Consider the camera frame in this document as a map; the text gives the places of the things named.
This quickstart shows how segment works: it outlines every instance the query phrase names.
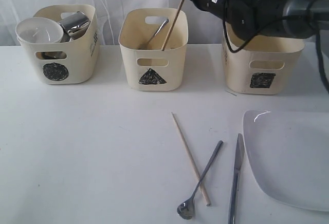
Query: white bowl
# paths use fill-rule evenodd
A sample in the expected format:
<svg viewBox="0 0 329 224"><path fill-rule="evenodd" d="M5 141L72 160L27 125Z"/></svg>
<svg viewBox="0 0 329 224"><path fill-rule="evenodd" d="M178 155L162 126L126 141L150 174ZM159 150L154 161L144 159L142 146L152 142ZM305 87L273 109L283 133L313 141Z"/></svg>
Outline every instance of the white bowl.
<svg viewBox="0 0 329 224"><path fill-rule="evenodd" d="M24 43L58 43L62 40L64 31L55 21L45 17L31 17L19 22L16 35Z"/></svg>

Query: butter knife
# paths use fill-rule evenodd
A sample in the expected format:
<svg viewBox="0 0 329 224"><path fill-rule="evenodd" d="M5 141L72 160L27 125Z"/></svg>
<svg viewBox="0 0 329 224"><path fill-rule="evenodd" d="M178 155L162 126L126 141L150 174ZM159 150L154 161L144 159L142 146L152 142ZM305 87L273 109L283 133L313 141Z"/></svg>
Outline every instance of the butter knife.
<svg viewBox="0 0 329 224"><path fill-rule="evenodd" d="M244 153L245 153L245 148L243 145L243 137L242 134L239 134L237 136L236 149L235 149L233 184L231 190L230 210L228 216L229 224L235 224L237 192L239 191L240 170L243 162Z"/></svg>

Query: wooden chopstick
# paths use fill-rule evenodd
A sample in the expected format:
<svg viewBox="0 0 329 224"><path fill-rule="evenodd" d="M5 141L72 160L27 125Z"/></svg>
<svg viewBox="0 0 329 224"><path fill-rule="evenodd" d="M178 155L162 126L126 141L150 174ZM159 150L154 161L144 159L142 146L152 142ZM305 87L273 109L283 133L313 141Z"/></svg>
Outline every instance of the wooden chopstick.
<svg viewBox="0 0 329 224"><path fill-rule="evenodd" d="M173 113L171 113L171 115L172 115L172 117L174 119L174 123L175 123L175 125L177 127L177 130L178 130L178 133L180 135L181 141L183 142L184 147L186 149L186 152L187 152L187 154L189 156L189 159L190 159L191 165L193 167L193 170L194 170L194 174L196 176L196 179L197 179L197 181L199 181L200 180L200 173L199 173L199 171L198 171L198 169L197 169L197 167L195 165L195 161L193 159L192 153L191 153L191 151L189 149L189 146L187 145L186 139L184 138L184 135L183 135L183 133L182 133L182 131L181 131L179 125L178 125L178 122L176 120L175 115ZM202 195L204 196L204 199L206 201L207 206L210 206L211 205L211 202L210 202L210 199L209 199L209 196L208 196L206 187L204 186L203 183L200 185L200 190L202 192Z"/></svg>
<svg viewBox="0 0 329 224"><path fill-rule="evenodd" d="M164 51L165 48L166 48L166 45L167 45L167 43L168 43L168 41L169 41L169 38L170 38L170 36L171 36L171 33L173 32L174 26L175 26L175 24L176 24L176 21L177 21L177 19L178 19L178 16L179 16L179 13L180 13L180 11L181 11L181 7L183 6L184 1L185 1L185 0L181 0L180 3L179 3L179 6L178 6L178 8L177 8L177 12L176 12L176 15L175 15L174 21L173 21L173 23L172 23L172 25L171 25L171 27L170 27L170 29L169 29L169 31L168 31L168 34L167 34L167 36L166 36L166 39L164 40L164 43L163 43L162 48L161 48L161 51Z"/></svg>

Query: spoon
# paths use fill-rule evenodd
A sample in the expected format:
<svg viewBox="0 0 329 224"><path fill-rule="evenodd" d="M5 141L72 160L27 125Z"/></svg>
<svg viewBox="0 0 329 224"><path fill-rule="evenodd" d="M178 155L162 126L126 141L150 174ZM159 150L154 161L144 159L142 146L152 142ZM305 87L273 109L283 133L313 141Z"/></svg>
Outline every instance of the spoon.
<svg viewBox="0 0 329 224"><path fill-rule="evenodd" d="M160 27L155 31L155 33L151 36L151 38L146 42L143 43L142 45L139 46L138 50L146 50L148 48L149 43L151 42L151 40L159 34L159 32L163 29L163 27L169 22L169 19L166 19L162 25L160 25Z"/></svg>
<svg viewBox="0 0 329 224"><path fill-rule="evenodd" d="M185 220L190 220L192 219L192 217L194 216L194 196L195 193L197 192L197 189L199 188L200 184L202 183L203 179L205 178L212 162L215 160L221 146L223 144L223 141L219 141L214 152L212 153L212 156L210 157L208 164L205 168L205 170L202 172L202 175L200 176L200 180L196 185L196 188L192 194L192 196L187 199L185 202L183 202L180 206L178 206L177 208L177 213L181 216L181 218L185 219Z"/></svg>

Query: metal cup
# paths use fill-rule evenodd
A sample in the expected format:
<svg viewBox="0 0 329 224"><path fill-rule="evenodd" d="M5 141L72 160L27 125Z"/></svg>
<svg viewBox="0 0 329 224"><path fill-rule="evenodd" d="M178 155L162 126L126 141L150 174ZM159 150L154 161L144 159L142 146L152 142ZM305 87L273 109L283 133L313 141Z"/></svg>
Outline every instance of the metal cup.
<svg viewBox="0 0 329 224"><path fill-rule="evenodd" d="M62 26L64 33L76 40L86 33L90 19L83 12L77 12L58 23Z"/></svg>

